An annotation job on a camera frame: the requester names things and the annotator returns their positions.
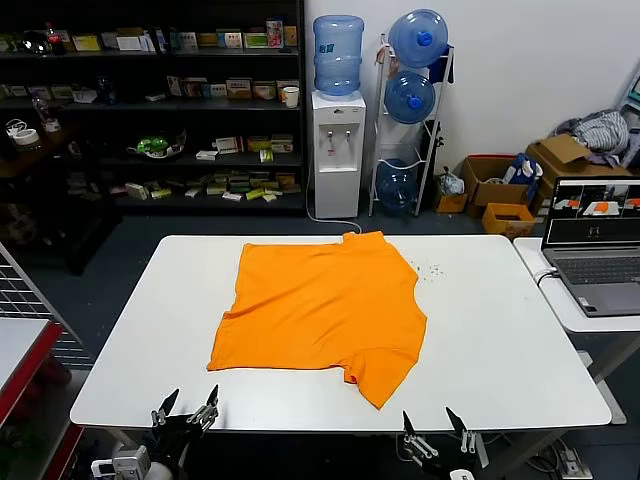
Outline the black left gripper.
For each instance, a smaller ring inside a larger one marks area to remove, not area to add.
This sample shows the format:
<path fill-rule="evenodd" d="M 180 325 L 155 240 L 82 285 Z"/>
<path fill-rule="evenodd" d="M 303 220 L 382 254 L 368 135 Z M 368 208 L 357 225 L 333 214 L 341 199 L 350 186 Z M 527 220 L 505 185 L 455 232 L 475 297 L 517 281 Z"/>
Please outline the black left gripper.
<path fill-rule="evenodd" d="M 162 401 L 157 410 L 151 411 L 152 427 L 144 441 L 151 462 L 164 465 L 171 473 L 179 472 L 188 446 L 196 442 L 218 417 L 218 391 L 219 386 L 216 385 L 205 404 L 191 416 L 169 416 L 179 395 L 178 388 Z"/>

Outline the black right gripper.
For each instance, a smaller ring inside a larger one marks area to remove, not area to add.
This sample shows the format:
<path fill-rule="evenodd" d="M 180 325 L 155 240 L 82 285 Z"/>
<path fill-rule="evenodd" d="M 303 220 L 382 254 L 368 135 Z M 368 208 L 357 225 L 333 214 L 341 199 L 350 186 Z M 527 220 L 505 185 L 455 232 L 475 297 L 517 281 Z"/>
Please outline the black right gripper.
<path fill-rule="evenodd" d="M 476 433 L 449 407 L 445 408 L 455 433 L 460 438 L 460 451 L 440 453 L 424 437 L 417 434 L 406 412 L 403 412 L 403 445 L 412 459 L 417 459 L 423 473 L 433 479 L 475 480 Z"/>

